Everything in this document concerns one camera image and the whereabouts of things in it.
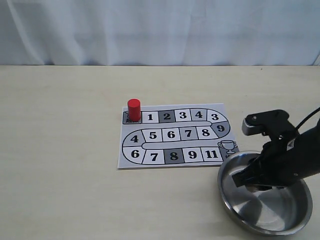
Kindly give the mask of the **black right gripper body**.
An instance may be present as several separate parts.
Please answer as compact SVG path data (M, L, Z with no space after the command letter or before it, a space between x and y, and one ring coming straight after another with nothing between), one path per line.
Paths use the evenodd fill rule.
M301 134L294 147L261 164L256 181L258 186L288 187L320 172L320 136Z

